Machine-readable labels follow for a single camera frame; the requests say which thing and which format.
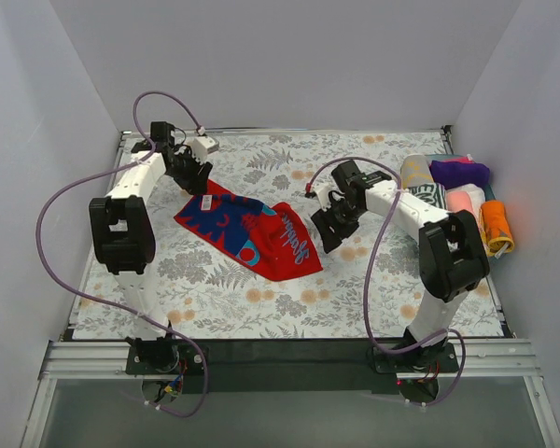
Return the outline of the red and blue towel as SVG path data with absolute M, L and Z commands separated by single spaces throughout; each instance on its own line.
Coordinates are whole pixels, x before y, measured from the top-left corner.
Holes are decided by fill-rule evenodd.
M 274 282 L 322 270 L 310 234 L 287 203 L 270 207 L 209 181 L 175 221 L 253 273 Z

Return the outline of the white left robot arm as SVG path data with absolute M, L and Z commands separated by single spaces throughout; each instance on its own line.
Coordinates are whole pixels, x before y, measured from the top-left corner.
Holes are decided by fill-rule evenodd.
M 208 156 L 219 149 L 218 141 L 200 129 L 187 142 L 178 143 L 179 131 L 166 121 L 150 125 L 148 139 L 132 147 L 127 162 L 106 196 L 91 200 L 89 214 L 94 255 L 122 290 L 124 305 L 137 312 L 133 336 L 127 342 L 139 362 L 161 373 L 178 367 L 180 352 L 166 313 L 157 299 L 155 275 L 156 239 L 147 202 L 161 177 L 167 175 L 189 194 L 207 191 L 213 168 Z

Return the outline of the pink panda towel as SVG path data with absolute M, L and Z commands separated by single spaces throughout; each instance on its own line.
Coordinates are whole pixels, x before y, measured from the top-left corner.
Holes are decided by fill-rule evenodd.
M 466 191 L 447 191 L 445 198 L 449 211 L 453 213 L 467 211 L 470 212 L 474 218 L 477 218 L 472 200 Z

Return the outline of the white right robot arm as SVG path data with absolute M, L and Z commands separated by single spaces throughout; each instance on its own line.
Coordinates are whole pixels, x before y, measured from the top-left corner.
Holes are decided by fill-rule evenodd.
M 365 174 L 357 166 L 360 161 L 330 161 L 332 185 L 307 183 L 306 197 L 320 205 L 311 220 L 327 253 L 358 229 L 365 213 L 383 218 L 381 231 L 395 224 L 416 242 L 425 288 L 420 308 L 395 347 L 383 346 L 375 337 L 370 341 L 383 357 L 424 371 L 444 351 L 458 308 L 490 272 L 482 238 L 471 212 L 449 212 L 426 203 L 406 190 L 391 168 L 380 165 Z

